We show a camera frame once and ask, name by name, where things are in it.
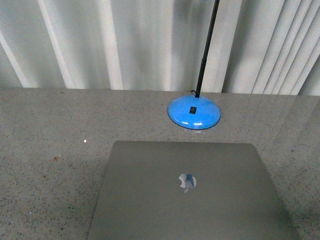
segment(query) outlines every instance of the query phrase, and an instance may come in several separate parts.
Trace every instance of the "blue lamp base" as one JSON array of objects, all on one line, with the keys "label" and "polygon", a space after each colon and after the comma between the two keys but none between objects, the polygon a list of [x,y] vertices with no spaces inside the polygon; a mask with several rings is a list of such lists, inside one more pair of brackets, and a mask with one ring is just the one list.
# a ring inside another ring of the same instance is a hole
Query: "blue lamp base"
[{"label": "blue lamp base", "polygon": [[168,107],[170,119],[187,129],[208,129],[220,120],[220,109],[210,99],[186,95],[173,100]]}]

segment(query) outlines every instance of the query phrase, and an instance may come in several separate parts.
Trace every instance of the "desk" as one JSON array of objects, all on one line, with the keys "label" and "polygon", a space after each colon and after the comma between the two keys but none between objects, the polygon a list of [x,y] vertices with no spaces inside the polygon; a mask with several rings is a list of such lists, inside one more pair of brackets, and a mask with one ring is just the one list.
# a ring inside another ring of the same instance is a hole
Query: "desk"
[{"label": "desk", "polygon": [[0,90],[0,238],[87,239],[117,140],[251,143],[303,240],[320,236],[320,97],[203,93],[213,128],[167,115],[188,92]]}]

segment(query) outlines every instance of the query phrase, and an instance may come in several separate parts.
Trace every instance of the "laptop lid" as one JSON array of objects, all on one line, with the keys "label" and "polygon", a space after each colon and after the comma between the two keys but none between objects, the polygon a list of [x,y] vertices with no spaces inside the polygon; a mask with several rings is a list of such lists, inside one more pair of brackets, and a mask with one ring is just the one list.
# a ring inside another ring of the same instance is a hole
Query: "laptop lid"
[{"label": "laptop lid", "polygon": [[298,240],[251,144],[117,141],[89,240]]}]

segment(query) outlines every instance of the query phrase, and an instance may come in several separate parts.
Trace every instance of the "lamp switch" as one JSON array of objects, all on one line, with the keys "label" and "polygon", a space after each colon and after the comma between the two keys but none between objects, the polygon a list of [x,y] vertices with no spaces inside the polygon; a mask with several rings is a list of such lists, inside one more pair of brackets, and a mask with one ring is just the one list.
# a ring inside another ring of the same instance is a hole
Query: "lamp switch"
[{"label": "lamp switch", "polygon": [[190,107],[190,114],[196,114],[197,108],[195,106]]}]

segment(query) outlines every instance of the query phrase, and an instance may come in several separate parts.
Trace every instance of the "black lamp pole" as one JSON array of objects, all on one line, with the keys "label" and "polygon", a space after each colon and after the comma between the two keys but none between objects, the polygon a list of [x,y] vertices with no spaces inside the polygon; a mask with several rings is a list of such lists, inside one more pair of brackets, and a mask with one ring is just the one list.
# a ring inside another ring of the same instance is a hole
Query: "black lamp pole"
[{"label": "black lamp pole", "polygon": [[198,83],[197,83],[196,91],[195,91],[195,97],[196,98],[199,98],[199,96],[200,96],[202,80],[204,79],[205,68],[206,68],[206,63],[207,63],[207,56],[208,56],[208,52],[209,52],[212,33],[214,31],[214,26],[215,26],[215,21],[216,21],[216,17],[217,17],[219,2],[220,2],[220,0],[215,0],[214,1],[212,16],[211,16],[211,20],[210,20],[210,26],[209,26],[209,32],[208,32],[208,36],[206,37],[206,43],[205,43],[203,58],[202,58],[202,61],[201,61],[201,67],[200,67],[200,72],[199,72]]}]

